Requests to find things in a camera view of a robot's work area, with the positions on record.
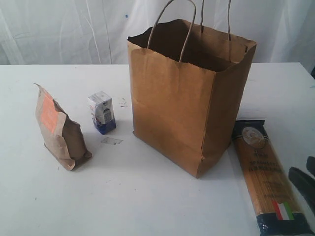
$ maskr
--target italian flag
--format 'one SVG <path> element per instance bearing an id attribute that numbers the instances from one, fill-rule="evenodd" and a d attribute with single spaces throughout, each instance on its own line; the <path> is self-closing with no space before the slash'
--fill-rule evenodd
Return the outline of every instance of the italian flag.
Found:
<path id="1" fill-rule="evenodd" d="M 294 220 L 291 208 L 287 202 L 279 204 L 276 201 L 272 201 L 272 205 L 278 220 Z"/>

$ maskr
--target white tabletop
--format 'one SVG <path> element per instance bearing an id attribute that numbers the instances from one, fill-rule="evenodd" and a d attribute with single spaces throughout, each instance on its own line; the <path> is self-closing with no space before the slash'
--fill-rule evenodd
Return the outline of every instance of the white tabletop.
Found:
<path id="1" fill-rule="evenodd" d="M 81 124 L 94 157 L 73 172 L 43 145 L 35 82 Z M 4 65 L 0 83 L 1 236 L 259 235 L 233 146 L 195 179 L 134 137 L 127 65 Z M 117 122 L 105 136 L 87 104 L 100 90 L 113 97 Z M 315 155 L 315 80 L 299 63 L 254 63 L 239 116 L 265 118 L 285 172 L 306 171 Z"/>

